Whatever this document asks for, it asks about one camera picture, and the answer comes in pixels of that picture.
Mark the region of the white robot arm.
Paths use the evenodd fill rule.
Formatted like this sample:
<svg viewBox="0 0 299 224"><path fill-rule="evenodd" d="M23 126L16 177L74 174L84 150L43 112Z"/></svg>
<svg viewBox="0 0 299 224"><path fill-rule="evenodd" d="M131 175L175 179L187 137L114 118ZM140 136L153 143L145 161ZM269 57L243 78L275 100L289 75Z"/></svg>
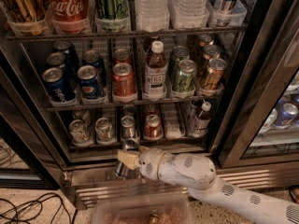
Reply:
<svg viewBox="0 0 299 224"><path fill-rule="evenodd" d="M299 224L299 204L241 189L216 174L211 159L159 148L120 150L118 160L150 180L188 189L196 200L234 211L255 224Z"/></svg>

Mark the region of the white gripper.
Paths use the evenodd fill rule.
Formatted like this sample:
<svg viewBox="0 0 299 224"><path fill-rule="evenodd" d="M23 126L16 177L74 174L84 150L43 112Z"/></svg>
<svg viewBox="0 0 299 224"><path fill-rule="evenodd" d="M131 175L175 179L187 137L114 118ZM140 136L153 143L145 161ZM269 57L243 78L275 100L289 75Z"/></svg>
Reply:
<svg viewBox="0 0 299 224"><path fill-rule="evenodd" d="M140 174L150 180L158 179L160 162L165 155L165 151L158 148L139 147L138 151L118 151L118 160L130 170L135 170L138 166Z"/></svg>

